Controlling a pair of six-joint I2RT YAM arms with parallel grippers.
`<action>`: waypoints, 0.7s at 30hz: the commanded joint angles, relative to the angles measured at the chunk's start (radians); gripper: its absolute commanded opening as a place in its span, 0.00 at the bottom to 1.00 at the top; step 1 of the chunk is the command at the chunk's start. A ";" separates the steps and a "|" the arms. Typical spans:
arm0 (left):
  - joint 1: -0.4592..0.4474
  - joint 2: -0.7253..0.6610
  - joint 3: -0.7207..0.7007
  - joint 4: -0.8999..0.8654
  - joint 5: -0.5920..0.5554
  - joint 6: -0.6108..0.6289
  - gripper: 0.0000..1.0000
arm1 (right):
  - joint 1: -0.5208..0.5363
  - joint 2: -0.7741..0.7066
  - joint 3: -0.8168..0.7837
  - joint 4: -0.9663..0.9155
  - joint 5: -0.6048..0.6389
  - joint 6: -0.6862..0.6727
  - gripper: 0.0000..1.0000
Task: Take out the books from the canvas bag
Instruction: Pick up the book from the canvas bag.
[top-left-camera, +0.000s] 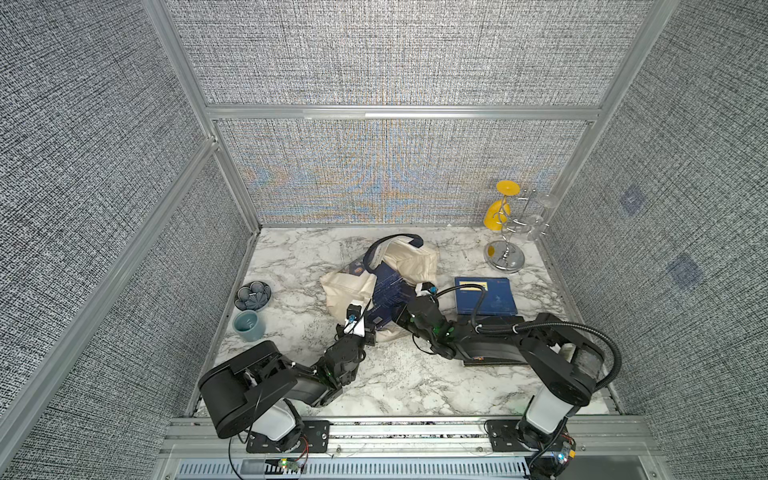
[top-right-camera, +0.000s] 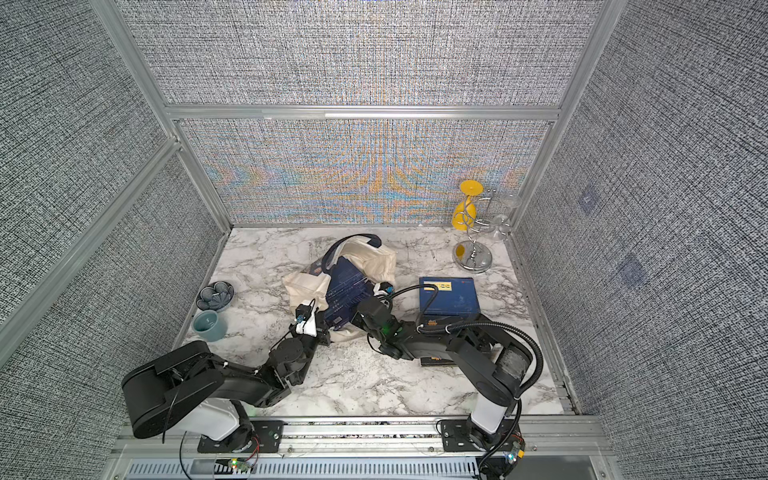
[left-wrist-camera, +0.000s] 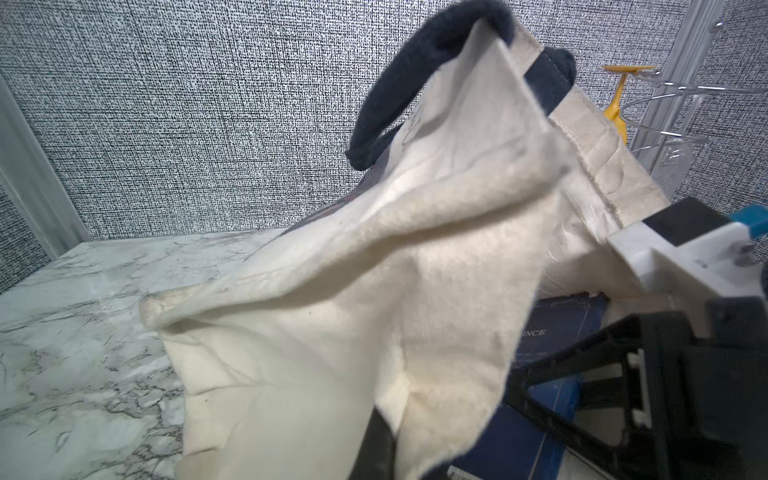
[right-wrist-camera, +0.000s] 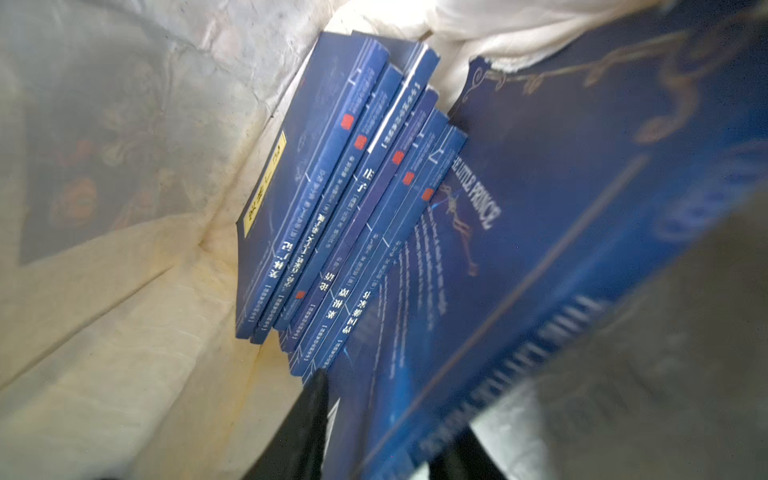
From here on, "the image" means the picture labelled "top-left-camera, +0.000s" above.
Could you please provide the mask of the cream canvas tote bag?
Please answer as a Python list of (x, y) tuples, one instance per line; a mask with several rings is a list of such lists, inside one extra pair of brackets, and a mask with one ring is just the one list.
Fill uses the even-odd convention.
[[(438, 250), (425, 243), (417, 234), (385, 236), (371, 244), (359, 259), (321, 278), (328, 311), (339, 326), (344, 328), (348, 305), (359, 302), (366, 307), (365, 328), (374, 329), (366, 325), (366, 314), (372, 306), (376, 283), (374, 269), (386, 263), (414, 286), (420, 282), (431, 282), (436, 286), (438, 259)], [(392, 319), (382, 330), (376, 331), (376, 342), (388, 342), (404, 335), (405, 331), (396, 326)]]

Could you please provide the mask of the dark blue book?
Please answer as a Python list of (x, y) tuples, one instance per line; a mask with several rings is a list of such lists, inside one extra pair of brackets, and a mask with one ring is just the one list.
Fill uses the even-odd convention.
[[(478, 310), (478, 316), (516, 316), (517, 305), (512, 294), (510, 280), (502, 277), (455, 277), (456, 286), (469, 284), (481, 285), (485, 297)], [(480, 298), (477, 289), (457, 289), (455, 291), (456, 310), (460, 315), (470, 315)]]

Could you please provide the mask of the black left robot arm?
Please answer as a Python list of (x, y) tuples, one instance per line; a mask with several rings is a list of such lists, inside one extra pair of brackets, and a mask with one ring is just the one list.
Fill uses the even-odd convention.
[(265, 340), (204, 373), (198, 389), (219, 438), (238, 435), (275, 406), (286, 406), (291, 421), (278, 438), (295, 430), (299, 416), (291, 401), (310, 407), (333, 402), (357, 377), (366, 358), (367, 334), (337, 328), (338, 338), (311, 366), (282, 354)]

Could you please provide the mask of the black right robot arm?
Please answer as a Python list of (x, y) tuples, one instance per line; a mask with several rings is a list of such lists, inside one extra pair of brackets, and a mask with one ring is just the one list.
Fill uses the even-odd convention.
[(429, 353), (466, 364), (527, 365), (542, 387), (519, 420), (518, 441), (544, 452), (565, 433), (569, 418), (589, 405), (593, 394), (618, 376), (623, 357), (616, 342), (593, 327), (564, 322), (544, 312), (532, 321), (520, 316), (474, 313), (450, 321), (435, 295), (398, 304), (393, 320), (429, 344)]

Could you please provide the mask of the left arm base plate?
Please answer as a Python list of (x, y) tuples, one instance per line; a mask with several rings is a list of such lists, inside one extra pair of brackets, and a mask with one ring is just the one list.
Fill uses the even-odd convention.
[(330, 438), (330, 426), (331, 422), (327, 420), (302, 421), (287, 435), (276, 441), (263, 434), (251, 433), (246, 443), (246, 452), (294, 456), (304, 452), (326, 453)]

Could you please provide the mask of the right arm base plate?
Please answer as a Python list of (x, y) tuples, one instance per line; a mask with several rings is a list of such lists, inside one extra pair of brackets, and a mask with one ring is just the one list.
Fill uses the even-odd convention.
[(541, 448), (538, 431), (525, 420), (487, 420), (484, 429), (493, 452), (535, 452)]

